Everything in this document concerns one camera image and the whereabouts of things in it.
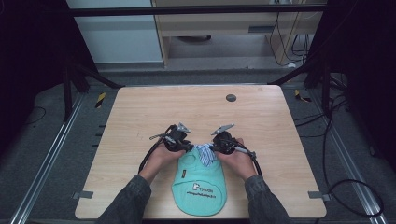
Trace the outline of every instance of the striped cloth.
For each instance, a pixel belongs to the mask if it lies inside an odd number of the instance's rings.
[[[210,166],[213,161],[218,159],[216,154],[210,149],[211,146],[212,144],[210,143],[194,146],[199,151],[201,163],[206,167]]]

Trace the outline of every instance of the light wood tabletop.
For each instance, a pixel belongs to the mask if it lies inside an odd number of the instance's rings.
[[[228,94],[236,101],[226,100]],[[257,154],[265,182],[291,217],[324,217],[321,199],[308,191],[318,185],[304,153],[282,90],[267,85],[127,87],[119,90],[97,149],[78,218],[98,218],[119,191],[137,174],[140,162],[157,141],[149,140],[170,125],[182,122],[193,144],[211,143],[219,126],[233,123],[228,132],[244,139]],[[144,218],[247,218],[248,198],[243,180],[223,165],[227,202],[212,217],[194,217],[180,211],[171,186],[177,163],[160,171]]]

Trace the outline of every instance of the gray sleeve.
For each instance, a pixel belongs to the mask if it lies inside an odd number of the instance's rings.
[[[141,223],[150,195],[149,183],[135,175],[96,223]]]
[[[245,181],[248,198],[248,212],[251,224],[292,223],[279,199],[271,192],[260,175]]]

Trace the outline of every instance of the black horizontal bar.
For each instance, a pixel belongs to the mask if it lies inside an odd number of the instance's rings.
[[[191,7],[112,7],[112,8],[72,8],[51,10],[46,14],[73,17],[97,16],[143,16],[175,14],[253,13],[253,12],[313,12],[342,9],[340,6],[325,4],[293,5],[231,5],[231,6],[191,6]]]

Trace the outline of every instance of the person's left hand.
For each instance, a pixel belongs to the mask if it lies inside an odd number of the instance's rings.
[[[172,161],[176,161],[178,158],[184,155],[186,151],[180,150],[177,152],[169,151],[164,143],[161,143],[157,148],[151,153],[148,158],[143,170],[139,173],[143,178],[145,178],[150,184],[154,177],[161,171],[162,168],[167,166]]]

